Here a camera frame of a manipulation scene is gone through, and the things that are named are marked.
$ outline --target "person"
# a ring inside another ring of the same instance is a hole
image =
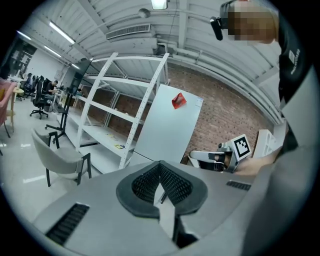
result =
[[[293,97],[308,70],[311,59],[286,19],[270,6],[258,1],[231,0],[220,7],[222,33],[235,41],[247,41],[250,44],[271,44],[278,42],[281,48],[279,56],[279,98],[283,108]],[[236,169],[239,175],[256,175],[264,165],[272,164],[284,153],[298,146],[296,138],[287,126],[283,146],[261,158],[246,158]],[[230,158],[225,157],[224,164],[229,165]]]
[[[46,99],[51,99],[51,100],[54,99],[55,96],[53,94],[56,93],[55,88],[57,87],[57,85],[58,85],[58,81],[57,80],[55,80],[53,82],[49,82],[47,84],[46,89],[43,91],[43,93],[46,94],[45,95]]]

